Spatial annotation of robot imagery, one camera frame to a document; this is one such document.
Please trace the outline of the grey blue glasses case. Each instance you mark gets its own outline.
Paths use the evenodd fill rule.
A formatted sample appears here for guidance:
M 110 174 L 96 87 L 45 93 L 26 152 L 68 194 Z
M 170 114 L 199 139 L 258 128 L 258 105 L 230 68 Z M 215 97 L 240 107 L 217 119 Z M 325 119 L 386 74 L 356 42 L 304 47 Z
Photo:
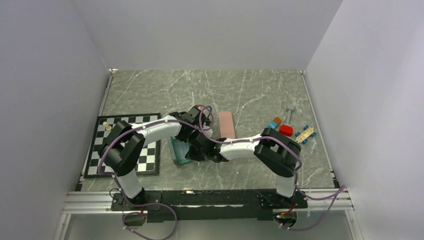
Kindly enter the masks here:
M 169 137 L 167 139 L 167 143 L 174 165 L 185 165 L 193 161 L 192 159 L 186 157 L 190 149 L 190 145 L 187 142 L 179 141 L 175 137 Z

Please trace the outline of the pink glasses case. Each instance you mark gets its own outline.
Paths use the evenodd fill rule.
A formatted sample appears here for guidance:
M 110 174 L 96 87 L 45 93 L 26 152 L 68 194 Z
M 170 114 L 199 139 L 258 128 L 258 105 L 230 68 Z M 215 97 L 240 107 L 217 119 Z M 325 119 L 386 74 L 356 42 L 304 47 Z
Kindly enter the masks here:
M 235 126 L 233 116 L 230 111 L 218 112 L 219 131 L 222 138 L 235 139 Z

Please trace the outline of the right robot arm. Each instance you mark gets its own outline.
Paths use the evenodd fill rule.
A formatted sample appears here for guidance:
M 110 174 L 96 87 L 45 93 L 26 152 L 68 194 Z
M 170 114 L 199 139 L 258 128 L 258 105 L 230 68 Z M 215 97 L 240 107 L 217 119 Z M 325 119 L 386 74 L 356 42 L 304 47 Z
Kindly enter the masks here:
M 291 138 L 272 129 L 245 138 L 213 139 L 194 131 L 187 140 L 185 157 L 193 161 L 211 160 L 215 163 L 234 159 L 256 158 L 276 174 L 276 202 L 288 208 L 295 202 L 296 169 L 300 166 L 301 146 Z

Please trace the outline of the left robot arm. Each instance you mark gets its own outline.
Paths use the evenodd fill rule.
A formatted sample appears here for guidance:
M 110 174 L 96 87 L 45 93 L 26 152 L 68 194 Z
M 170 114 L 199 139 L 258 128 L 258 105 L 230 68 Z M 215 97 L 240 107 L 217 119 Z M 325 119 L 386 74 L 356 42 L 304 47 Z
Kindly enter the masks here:
M 199 105 L 195 105 L 188 111 L 172 112 L 163 118 L 136 126 L 125 120 L 119 121 L 112 128 L 98 152 L 98 171 L 101 175 L 106 174 L 102 165 L 111 169 L 109 175 L 125 195 L 123 202 L 129 209 L 137 210 L 145 201 L 145 189 L 139 183 L 135 170 L 142 149 L 167 138 L 188 142 L 190 135 L 199 132 L 201 127 L 208 131 L 214 118 L 210 106 L 204 109 L 206 113 L 202 112 Z

